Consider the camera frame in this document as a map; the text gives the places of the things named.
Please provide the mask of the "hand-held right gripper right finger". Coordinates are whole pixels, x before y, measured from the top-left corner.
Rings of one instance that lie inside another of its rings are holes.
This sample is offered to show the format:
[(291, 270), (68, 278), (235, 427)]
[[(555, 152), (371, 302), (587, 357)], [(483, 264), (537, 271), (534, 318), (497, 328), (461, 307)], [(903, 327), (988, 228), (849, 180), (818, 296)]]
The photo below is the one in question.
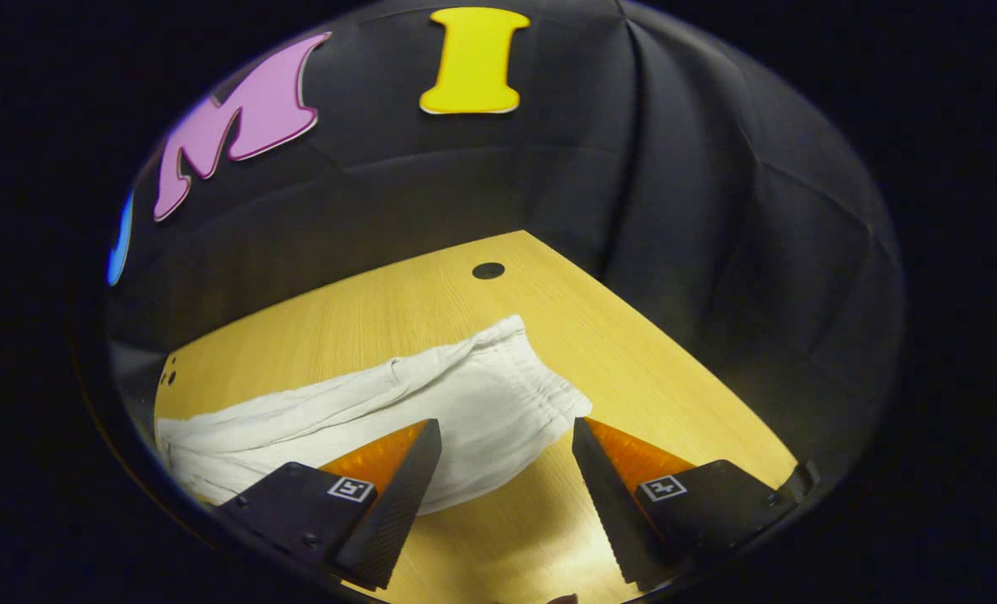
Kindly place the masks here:
[(623, 580), (640, 589), (701, 580), (764, 538), (816, 491), (812, 463), (772, 488), (728, 460), (694, 464), (588, 417), (572, 452)]

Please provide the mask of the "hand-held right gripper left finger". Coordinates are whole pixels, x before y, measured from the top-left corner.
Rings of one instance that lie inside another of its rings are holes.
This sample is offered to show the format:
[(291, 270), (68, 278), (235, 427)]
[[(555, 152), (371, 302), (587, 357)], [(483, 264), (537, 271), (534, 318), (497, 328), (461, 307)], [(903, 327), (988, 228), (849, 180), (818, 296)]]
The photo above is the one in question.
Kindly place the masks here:
[(442, 452), (429, 418), (324, 466), (287, 462), (216, 508), (243, 542), (307, 580), (387, 588)]

